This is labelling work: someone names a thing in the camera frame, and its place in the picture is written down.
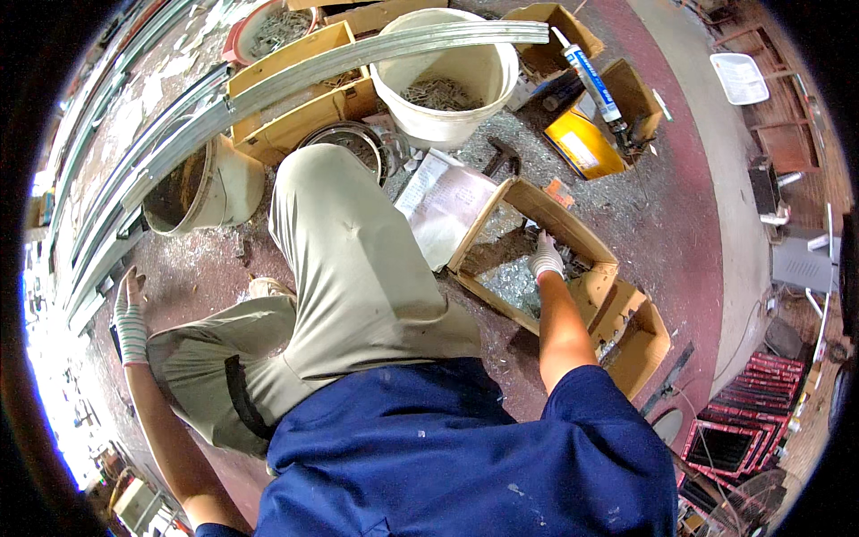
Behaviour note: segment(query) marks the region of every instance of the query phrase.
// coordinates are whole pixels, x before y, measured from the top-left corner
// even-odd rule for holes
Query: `white knit glove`
[[[119,282],[116,304],[113,307],[113,322],[119,335],[119,350],[123,366],[140,363],[149,365],[146,358],[146,325],[140,311],[140,287],[145,276],[137,276],[133,266]]]
[[[545,229],[539,232],[537,238],[537,253],[528,258],[528,269],[534,275],[534,278],[539,278],[539,275],[546,271],[555,271],[564,277],[564,262],[561,260],[561,254],[555,249],[555,239],[545,232]]]

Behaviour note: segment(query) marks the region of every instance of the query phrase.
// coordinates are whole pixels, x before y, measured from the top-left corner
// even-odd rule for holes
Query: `white tray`
[[[722,89],[732,105],[753,105],[770,98],[764,76],[748,54],[722,52],[710,55]]]

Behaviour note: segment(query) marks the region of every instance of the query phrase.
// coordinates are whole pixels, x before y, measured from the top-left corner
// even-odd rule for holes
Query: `navy blue shirt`
[[[603,369],[565,375],[539,421],[500,400],[477,358],[322,388],[277,426],[254,534],[674,534],[668,449]]]

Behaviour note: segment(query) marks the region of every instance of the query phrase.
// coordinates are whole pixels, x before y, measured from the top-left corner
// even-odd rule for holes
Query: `shoe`
[[[295,293],[274,278],[254,278],[247,286],[251,298],[263,296],[288,296],[295,303]]]

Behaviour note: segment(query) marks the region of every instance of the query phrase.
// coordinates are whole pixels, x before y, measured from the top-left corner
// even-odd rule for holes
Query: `red floor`
[[[563,3],[573,10],[579,2]],[[452,7],[478,12],[484,5],[490,5],[493,11],[503,14],[527,3],[454,4]],[[624,175],[625,183],[605,180],[601,184],[586,184],[571,173],[561,179],[574,186],[574,197],[576,191],[618,187],[611,194],[617,201],[602,205],[581,203],[573,211],[614,248],[621,260],[620,277],[648,291],[669,333],[677,330],[674,347],[634,403],[643,404],[692,341],[696,350],[678,384],[697,411],[708,399],[722,322],[722,247],[704,149],[666,59],[627,2],[589,3],[578,17],[606,43],[606,57],[600,60],[628,58],[643,80],[658,89],[674,116],[674,122],[663,121],[658,132],[659,158],[643,159],[638,174]],[[523,163],[524,175],[535,175],[536,171],[529,162]],[[649,204],[639,211],[633,208],[631,200],[643,205],[642,187]],[[149,299],[146,308],[150,330],[205,317],[247,297],[249,272],[278,278],[291,286],[289,269],[265,228],[262,208],[267,208],[267,204],[264,199],[258,215],[238,229],[207,230],[178,239],[150,233],[141,241],[133,251],[132,260],[148,275],[145,294]],[[247,267],[235,257],[242,239],[249,255]],[[452,300],[464,304],[474,314],[483,335],[482,358],[490,375],[504,390],[505,408],[519,420],[538,418],[545,393],[536,370],[537,339],[453,279],[440,277],[440,286]],[[109,299],[113,303],[113,293]],[[126,417],[125,406],[113,389],[117,387],[121,397],[128,399],[122,369],[107,330],[109,309],[102,307],[95,317],[90,357],[105,386],[105,399],[122,442],[140,467],[148,466],[154,472],[155,465],[142,432],[136,422]],[[652,421],[670,406],[685,410],[687,423],[678,435],[678,442],[682,442],[691,423],[691,412],[685,403],[676,399],[660,403],[649,418]],[[255,522],[259,494],[270,480],[263,463],[209,446],[204,449],[242,513],[251,523]]]

